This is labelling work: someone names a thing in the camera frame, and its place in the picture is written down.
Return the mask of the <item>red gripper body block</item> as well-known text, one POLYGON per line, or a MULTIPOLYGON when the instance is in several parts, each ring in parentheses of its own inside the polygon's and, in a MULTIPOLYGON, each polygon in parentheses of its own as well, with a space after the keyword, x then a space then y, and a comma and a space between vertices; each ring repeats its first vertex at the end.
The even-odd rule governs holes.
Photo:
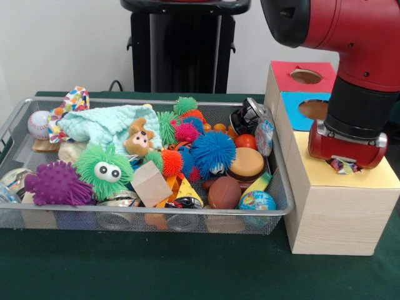
POLYGON ((373 140, 352 140, 330 131, 322 120, 315 120, 309 132, 309 154, 323 160, 342 159, 373 169, 381 162, 387 148, 388 137, 383 132, 373 140))

